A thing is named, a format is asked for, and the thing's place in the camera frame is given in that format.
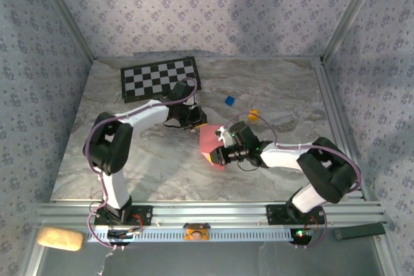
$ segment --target blue cube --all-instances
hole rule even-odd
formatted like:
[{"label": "blue cube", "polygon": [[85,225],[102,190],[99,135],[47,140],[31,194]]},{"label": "blue cube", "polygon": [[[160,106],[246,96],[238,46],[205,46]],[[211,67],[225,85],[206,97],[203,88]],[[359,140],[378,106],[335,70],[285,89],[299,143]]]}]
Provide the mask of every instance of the blue cube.
[{"label": "blue cube", "polygon": [[232,98],[231,96],[227,97],[226,100],[224,101],[227,105],[232,106],[234,104],[234,98]]}]

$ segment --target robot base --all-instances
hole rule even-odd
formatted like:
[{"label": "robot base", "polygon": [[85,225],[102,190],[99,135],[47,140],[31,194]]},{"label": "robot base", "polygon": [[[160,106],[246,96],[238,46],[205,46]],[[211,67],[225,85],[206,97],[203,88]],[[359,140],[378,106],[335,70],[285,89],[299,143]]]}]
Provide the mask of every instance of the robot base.
[{"label": "robot base", "polygon": [[103,207],[97,210],[94,224],[95,226],[127,226],[131,228],[140,225],[138,217],[133,217],[133,215],[138,215],[142,220],[143,226],[150,226],[153,217],[153,207],[130,205],[128,214],[127,217],[122,217],[121,220],[113,212]]},{"label": "robot base", "polygon": [[313,208],[308,213],[297,214],[296,217],[289,216],[289,205],[267,205],[266,212],[267,212],[267,221],[270,226],[280,225],[280,226],[288,226],[288,225],[304,225],[306,226],[309,223],[309,219],[313,217],[318,221],[318,224],[325,224],[325,219],[323,217],[322,208],[317,206]]}]

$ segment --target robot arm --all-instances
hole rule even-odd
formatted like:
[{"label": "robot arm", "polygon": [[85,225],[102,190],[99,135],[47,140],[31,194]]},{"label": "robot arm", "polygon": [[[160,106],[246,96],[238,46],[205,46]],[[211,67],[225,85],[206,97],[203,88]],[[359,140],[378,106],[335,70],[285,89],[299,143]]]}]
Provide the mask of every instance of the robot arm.
[{"label": "robot arm", "polygon": [[[238,122],[227,131],[221,127],[216,135],[223,146],[210,153],[212,162],[226,165],[248,160],[256,167],[286,167],[303,171],[309,184],[299,189],[287,202],[289,216],[300,218],[314,207],[326,202],[338,203],[356,182],[354,169],[342,158],[319,149],[300,149],[298,145],[261,142],[245,122]],[[318,138],[307,145],[340,150],[327,138]]]},{"label": "robot arm", "polygon": [[89,146],[93,165],[102,172],[103,183],[107,190],[106,211],[120,222],[128,219],[132,206],[123,167],[128,160],[133,131],[139,133],[171,119],[177,120],[182,129],[192,129],[206,123],[207,117],[197,105],[195,98],[176,105],[157,105],[185,98],[191,94],[191,90],[192,87],[179,81],[167,96],[158,100],[150,100],[145,105],[122,114],[103,112],[97,117],[94,126],[104,120],[121,117],[97,129]]}]

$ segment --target yellow object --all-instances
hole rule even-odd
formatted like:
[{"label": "yellow object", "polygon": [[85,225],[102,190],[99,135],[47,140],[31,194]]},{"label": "yellow object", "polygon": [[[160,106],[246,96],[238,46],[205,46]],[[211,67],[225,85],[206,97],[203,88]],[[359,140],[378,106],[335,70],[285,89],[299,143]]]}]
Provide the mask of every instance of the yellow object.
[{"label": "yellow object", "polygon": [[205,126],[205,125],[208,125],[208,123],[203,123],[203,124],[197,125],[195,128],[199,129],[200,127]]},{"label": "yellow object", "polygon": [[208,231],[210,226],[208,224],[192,223],[186,224],[184,229],[186,229],[185,240],[209,240]]},{"label": "yellow object", "polygon": [[[255,109],[254,110],[250,110],[250,112],[259,114],[259,111],[255,110]],[[254,114],[249,114],[248,115],[248,119],[250,121],[254,122],[254,121],[257,121],[259,118],[257,116],[255,116]]]},{"label": "yellow object", "polygon": [[36,241],[41,246],[78,251],[82,248],[84,238],[85,235],[81,232],[44,226],[39,230]]}]

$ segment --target wallpaper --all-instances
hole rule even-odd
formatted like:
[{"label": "wallpaper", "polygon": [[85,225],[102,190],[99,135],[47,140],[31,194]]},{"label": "wallpaper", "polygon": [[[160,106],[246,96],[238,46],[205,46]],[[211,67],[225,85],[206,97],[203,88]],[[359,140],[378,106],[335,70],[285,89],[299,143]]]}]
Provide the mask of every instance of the wallpaper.
[{"label": "wallpaper", "polygon": [[365,180],[414,275],[414,0],[366,0],[329,70]]},{"label": "wallpaper", "polygon": [[65,0],[93,54],[319,55],[349,0]]},{"label": "wallpaper", "polygon": [[0,0],[0,275],[16,275],[89,66],[49,0]]}]

